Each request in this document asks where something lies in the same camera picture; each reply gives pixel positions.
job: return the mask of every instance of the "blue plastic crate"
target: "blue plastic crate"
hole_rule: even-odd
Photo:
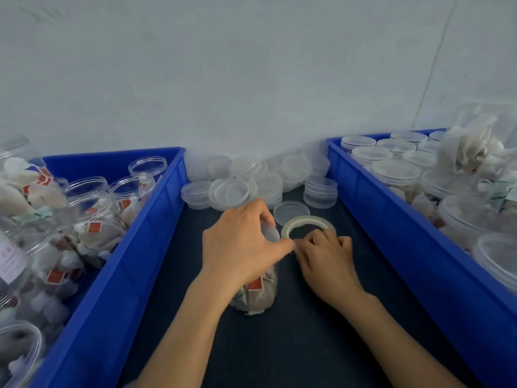
[[[129,163],[146,156],[163,156],[169,167],[84,298],[75,300],[78,307],[31,388],[116,385],[184,205],[184,151],[172,147],[45,158],[55,176],[69,181],[103,176],[114,182],[129,175]]]
[[[515,387],[517,297],[347,155],[340,137],[327,144],[340,199],[472,371],[487,388]]]

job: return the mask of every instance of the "forearm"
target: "forearm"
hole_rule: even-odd
[[[463,387],[370,294],[340,308],[366,342],[394,388]]]
[[[198,276],[135,388],[201,386],[219,318],[228,302]]]

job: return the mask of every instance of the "left hand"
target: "left hand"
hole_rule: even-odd
[[[261,220],[275,226],[266,203],[256,199],[226,210],[216,224],[203,232],[200,277],[222,289],[228,302],[242,286],[260,277],[294,248],[288,238],[279,242],[266,240]]]

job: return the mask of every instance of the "hand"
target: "hand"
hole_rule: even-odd
[[[226,210],[203,232],[203,268],[200,276],[225,292],[231,300],[247,283],[289,254],[293,241],[270,242],[262,235],[260,222],[275,226],[273,215],[262,199]]]
[[[295,240],[295,245],[303,277],[334,309],[345,313],[354,298],[366,294],[354,268],[350,237],[336,237],[329,229],[314,230],[304,239]]]

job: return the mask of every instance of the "right hand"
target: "right hand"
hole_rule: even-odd
[[[354,268],[350,237],[314,230],[295,240],[295,251],[308,285],[334,309],[344,313],[347,304],[366,294]]]

